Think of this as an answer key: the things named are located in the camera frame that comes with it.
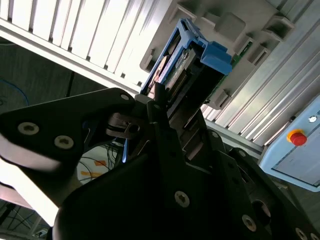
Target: screw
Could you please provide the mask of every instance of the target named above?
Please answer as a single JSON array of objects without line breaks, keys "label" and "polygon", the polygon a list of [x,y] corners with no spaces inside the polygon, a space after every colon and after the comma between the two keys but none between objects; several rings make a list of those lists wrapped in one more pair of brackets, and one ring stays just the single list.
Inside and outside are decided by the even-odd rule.
[{"label": "screw", "polygon": [[311,117],[309,117],[309,123],[314,123],[315,121],[317,121],[317,119],[318,119],[318,117],[317,116],[311,116]]},{"label": "screw", "polygon": [[183,191],[176,191],[174,194],[174,199],[176,203],[183,208],[187,208],[190,204],[188,195],[185,194]]},{"label": "screw", "polygon": [[69,150],[74,146],[74,141],[69,136],[60,135],[54,139],[54,145],[60,149]]},{"label": "screw", "polygon": [[299,238],[301,240],[307,240],[308,239],[307,236],[305,235],[305,233],[300,228],[296,227],[295,228],[295,232],[296,232],[296,234],[299,236]]},{"label": "screw", "polygon": [[18,126],[18,131],[24,135],[35,135],[39,132],[39,127],[33,122],[23,122]]},{"label": "screw", "polygon": [[249,217],[248,215],[242,215],[242,221],[244,223],[244,225],[251,231],[251,232],[255,232],[257,230],[257,225],[255,223],[255,221]]},{"label": "screw", "polygon": [[216,133],[215,131],[211,132],[212,136],[214,136],[215,138],[219,138],[218,133]]},{"label": "screw", "polygon": [[245,157],[246,156],[246,153],[242,150],[239,150],[239,154],[242,156],[242,157]]},{"label": "screw", "polygon": [[125,94],[121,94],[120,97],[123,98],[124,100],[129,100],[129,97]]},{"label": "screw", "polygon": [[312,240],[320,240],[314,233],[310,234]]}]

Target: emergency stop button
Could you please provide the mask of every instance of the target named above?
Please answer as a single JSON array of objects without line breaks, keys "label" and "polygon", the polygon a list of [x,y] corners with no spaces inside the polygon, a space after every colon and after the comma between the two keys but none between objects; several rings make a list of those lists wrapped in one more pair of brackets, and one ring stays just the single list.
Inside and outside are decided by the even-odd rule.
[{"label": "emergency stop button", "polygon": [[304,132],[301,129],[295,129],[286,136],[288,142],[292,143],[295,146],[302,146],[307,142],[307,137],[304,135]]}]

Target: floor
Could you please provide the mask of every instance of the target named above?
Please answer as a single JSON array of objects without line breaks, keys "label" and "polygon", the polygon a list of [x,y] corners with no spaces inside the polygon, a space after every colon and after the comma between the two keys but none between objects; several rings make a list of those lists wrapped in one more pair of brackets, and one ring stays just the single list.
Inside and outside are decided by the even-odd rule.
[{"label": "floor", "polygon": [[[105,88],[22,47],[8,45],[5,39],[0,39],[0,63],[0,113],[27,105],[16,87],[25,93],[30,105]],[[293,185],[290,188],[320,232],[320,193]]]}]

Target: blue cable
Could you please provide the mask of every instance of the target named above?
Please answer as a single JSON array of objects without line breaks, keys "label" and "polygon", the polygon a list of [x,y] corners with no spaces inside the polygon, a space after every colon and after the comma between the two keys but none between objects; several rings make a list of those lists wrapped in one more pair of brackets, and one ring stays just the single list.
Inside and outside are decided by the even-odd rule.
[{"label": "blue cable", "polygon": [[6,81],[4,79],[1,79],[1,78],[0,78],[0,82],[2,82],[4,84],[7,84],[7,85],[11,86],[12,88],[16,89],[18,92],[20,92],[23,95],[24,99],[25,99],[26,105],[29,106],[29,100],[28,100],[26,94],[19,87],[17,87],[16,85],[14,85],[11,82],[8,82],[8,81]]}]

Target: white surface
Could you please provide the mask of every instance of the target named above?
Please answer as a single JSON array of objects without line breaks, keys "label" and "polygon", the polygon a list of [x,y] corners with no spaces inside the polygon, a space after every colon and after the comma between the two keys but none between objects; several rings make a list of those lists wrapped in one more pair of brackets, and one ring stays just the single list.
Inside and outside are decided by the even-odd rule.
[{"label": "white surface", "polygon": [[121,58],[121,54],[127,44],[128,38],[135,25],[136,19],[138,17],[138,12],[143,5],[143,0],[134,0],[129,2],[127,12],[123,17],[122,23],[120,25],[119,31],[116,35],[115,41],[113,43],[111,52],[106,61],[108,66],[108,71],[114,72]]},{"label": "white surface", "polygon": [[32,0],[14,0],[12,24],[28,31],[32,10]]},{"label": "white surface", "polygon": [[0,157],[0,182],[12,186],[52,227],[58,207],[15,165]]},{"label": "white surface", "polygon": [[103,68],[118,33],[129,0],[110,0],[102,13],[89,52],[90,62]]},{"label": "white surface", "polygon": [[37,0],[36,2],[33,34],[47,41],[53,24],[56,4],[57,0]]},{"label": "white surface", "polygon": [[60,46],[62,42],[62,37],[64,36],[64,31],[67,24],[68,12],[71,6],[71,0],[60,0],[58,9],[56,12],[56,18],[54,23],[54,29],[52,33],[52,43],[54,45]]},{"label": "white surface", "polygon": [[0,18],[8,20],[9,0],[0,1]]},{"label": "white surface", "polygon": [[104,0],[84,1],[84,4],[80,8],[71,43],[72,53],[83,59],[88,55],[105,2]]},{"label": "white surface", "polygon": [[80,7],[80,0],[72,0],[71,5],[69,7],[69,13],[67,16],[67,20],[65,23],[65,29],[63,33],[61,48],[64,50],[68,50],[69,44],[71,41],[74,25],[76,23],[78,11]]}]

